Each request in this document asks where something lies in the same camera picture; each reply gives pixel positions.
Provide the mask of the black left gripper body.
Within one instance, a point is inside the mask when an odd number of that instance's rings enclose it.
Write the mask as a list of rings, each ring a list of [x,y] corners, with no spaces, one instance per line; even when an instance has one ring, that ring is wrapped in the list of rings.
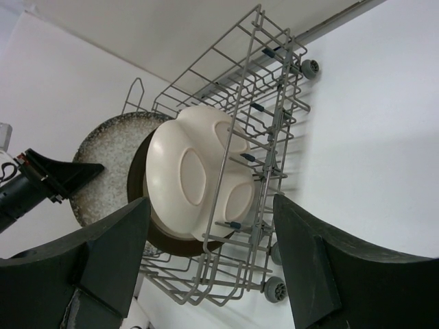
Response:
[[[28,164],[5,162],[1,165],[1,232],[44,199],[50,198],[43,168],[44,164],[38,160]]]

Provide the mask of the brown rimmed cream plate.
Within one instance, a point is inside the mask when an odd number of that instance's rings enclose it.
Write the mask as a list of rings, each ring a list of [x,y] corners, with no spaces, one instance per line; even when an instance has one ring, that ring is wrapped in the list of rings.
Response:
[[[143,140],[132,159],[127,178],[127,197],[129,202],[144,196],[145,161],[154,133],[155,130]],[[201,241],[189,241],[171,237],[157,226],[152,215],[150,215],[147,242],[151,243],[160,251],[173,256],[192,257],[200,256],[204,253],[203,243]]]

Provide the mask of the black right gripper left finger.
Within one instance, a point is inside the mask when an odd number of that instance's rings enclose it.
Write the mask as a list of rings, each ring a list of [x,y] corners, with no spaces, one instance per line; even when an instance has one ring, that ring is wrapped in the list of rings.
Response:
[[[120,328],[150,223],[140,197],[59,239],[1,259],[2,328]]]

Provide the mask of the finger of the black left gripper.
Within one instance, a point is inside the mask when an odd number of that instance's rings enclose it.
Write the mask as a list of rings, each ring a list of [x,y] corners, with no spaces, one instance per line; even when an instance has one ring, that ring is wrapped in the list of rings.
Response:
[[[57,161],[33,149],[21,154],[21,173],[53,203],[70,199],[103,171],[99,163]]]

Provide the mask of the speckled brown rimmed plate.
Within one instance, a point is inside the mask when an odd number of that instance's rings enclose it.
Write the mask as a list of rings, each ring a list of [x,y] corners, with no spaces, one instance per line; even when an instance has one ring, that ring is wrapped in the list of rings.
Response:
[[[162,123],[166,114],[129,112],[108,119],[82,142],[73,161],[99,163],[104,171],[71,199],[73,214],[81,226],[88,226],[129,203],[128,171],[143,140]]]

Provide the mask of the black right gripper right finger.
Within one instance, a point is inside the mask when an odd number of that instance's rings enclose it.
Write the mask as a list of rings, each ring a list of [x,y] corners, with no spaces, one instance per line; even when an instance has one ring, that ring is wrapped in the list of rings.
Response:
[[[296,328],[437,328],[438,260],[381,247],[275,195]]]

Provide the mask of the cream divided plate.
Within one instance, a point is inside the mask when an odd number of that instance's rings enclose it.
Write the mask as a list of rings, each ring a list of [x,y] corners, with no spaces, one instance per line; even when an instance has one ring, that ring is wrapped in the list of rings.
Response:
[[[247,140],[225,112],[191,106],[153,133],[145,161],[145,181],[158,225],[178,238],[203,241],[225,237],[225,223],[242,223],[255,193],[252,169],[241,157]]]

